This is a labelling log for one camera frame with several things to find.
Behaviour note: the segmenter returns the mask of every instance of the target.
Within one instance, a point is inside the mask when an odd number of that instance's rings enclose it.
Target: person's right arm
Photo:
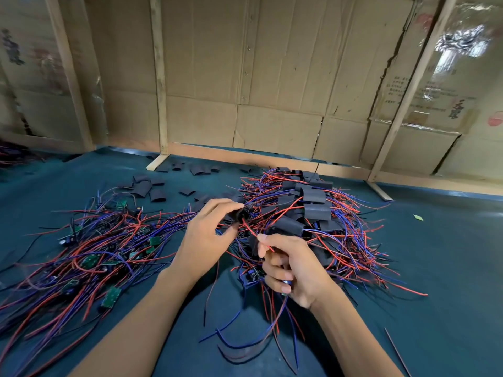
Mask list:
[[[346,377],[403,376],[303,239],[280,234],[259,234],[258,239],[265,282],[311,310]],[[273,253],[268,246],[284,253]],[[292,287],[282,280],[292,280]]]

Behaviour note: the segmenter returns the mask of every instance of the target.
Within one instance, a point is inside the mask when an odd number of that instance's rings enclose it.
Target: wooden post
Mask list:
[[[386,136],[386,139],[382,144],[379,155],[377,155],[377,159],[367,179],[368,182],[374,182],[376,180],[376,177],[379,171],[381,170],[382,165],[384,164],[384,160],[386,160],[386,156],[388,155],[388,152],[391,149],[391,145],[395,140],[396,134],[398,133],[398,130],[403,122],[403,118],[405,118],[407,110],[412,103],[412,99],[414,98],[414,94],[419,86],[419,82],[421,81],[424,72],[426,70],[426,67],[430,62],[431,56],[435,51],[435,45],[437,44],[438,38],[440,34],[442,34],[442,32],[444,31],[447,20],[449,19],[449,16],[451,15],[454,7],[456,6],[456,1],[457,0],[446,0],[442,7],[439,18],[437,19],[437,22],[435,23],[435,26],[431,31],[430,38],[425,44],[423,53],[419,58],[414,73],[412,74],[411,81],[407,86],[402,101],[400,102],[400,107],[396,112],[395,119],[393,119],[393,123],[391,124],[391,127],[388,131],[388,135]]]
[[[86,151],[94,151],[95,145],[92,142],[91,132],[89,131],[88,119],[85,114],[84,102],[82,101],[79,81],[77,80],[75,67],[73,65],[72,52],[70,50],[68,36],[66,35],[59,1],[45,0],[45,3],[51,18],[54,35],[56,36],[59,55],[61,57],[66,79],[68,81],[68,88],[70,89],[70,94],[72,96],[73,108],[75,109],[75,115],[77,115],[82,144],[84,145]]]
[[[157,111],[159,120],[160,155],[147,166],[155,170],[168,157],[166,76],[164,69],[164,44],[162,41],[161,0],[150,0],[150,19],[154,41],[155,84],[157,91]]]

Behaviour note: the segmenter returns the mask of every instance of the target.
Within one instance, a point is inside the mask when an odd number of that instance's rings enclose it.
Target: clear packing tape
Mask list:
[[[372,121],[392,122],[437,6],[438,0],[417,3],[397,56],[378,91]],[[452,134],[468,132],[477,121],[484,95],[499,86],[498,75],[503,74],[502,36],[503,8],[458,4],[437,41],[404,125]]]

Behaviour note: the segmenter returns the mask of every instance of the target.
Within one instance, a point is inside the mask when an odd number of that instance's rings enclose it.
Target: person's left hand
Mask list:
[[[177,268],[194,282],[202,277],[237,237],[238,223],[232,224],[222,235],[215,233],[217,224],[227,213],[243,207],[242,203],[228,198],[208,201],[187,225],[185,237],[169,268]]]

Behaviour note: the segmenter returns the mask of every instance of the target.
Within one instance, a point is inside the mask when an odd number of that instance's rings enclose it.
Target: person's right hand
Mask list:
[[[258,234],[257,238],[259,257],[265,258],[262,264],[262,269],[267,274],[265,282],[274,291],[289,293],[297,304],[310,308],[327,289],[336,288],[334,281],[302,238],[281,234]],[[273,253],[268,246],[284,253]],[[282,280],[292,280],[292,287]]]

